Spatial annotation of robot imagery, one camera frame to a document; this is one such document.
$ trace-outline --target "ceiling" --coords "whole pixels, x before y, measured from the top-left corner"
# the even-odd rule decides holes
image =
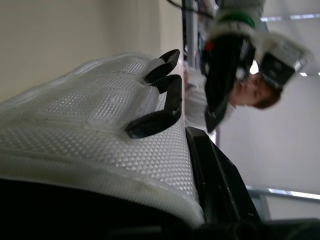
[[[267,21],[269,31],[281,33],[309,48],[315,59],[301,71],[320,78],[320,18],[290,20],[290,16],[307,14],[320,14],[320,0],[266,0],[263,17],[287,18]]]

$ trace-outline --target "person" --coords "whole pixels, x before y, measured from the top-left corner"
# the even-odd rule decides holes
[[[185,125],[204,131],[207,130],[204,117],[207,107],[205,82],[206,77],[199,70],[184,71]],[[280,100],[282,91],[282,88],[268,84],[260,73],[250,74],[246,81],[234,83],[223,120],[228,119],[232,112],[240,106],[267,109]]]

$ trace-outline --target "robotic hand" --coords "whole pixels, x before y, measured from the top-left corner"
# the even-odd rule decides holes
[[[277,88],[312,60],[312,53],[280,34],[260,32],[265,0],[224,0],[202,54],[206,76],[207,131],[222,121],[235,81],[248,78],[255,59],[264,79]]]

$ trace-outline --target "green ring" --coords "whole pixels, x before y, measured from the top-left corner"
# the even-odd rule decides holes
[[[220,19],[219,22],[224,21],[239,21],[248,24],[252,28],[256,28],[255,21],[246,13],[243,12],[234,12],[231,14],[228,14],[224,16],[222,19]]]

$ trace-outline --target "white shirt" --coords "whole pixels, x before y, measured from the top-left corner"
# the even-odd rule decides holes
[[[207,98],[205,92],[206,77],[199,70],[189,70],[189,87],[184,94],[185,126],[207,131],[205,110]],[[223,120],[228,119],[236,108],[228,104]]]

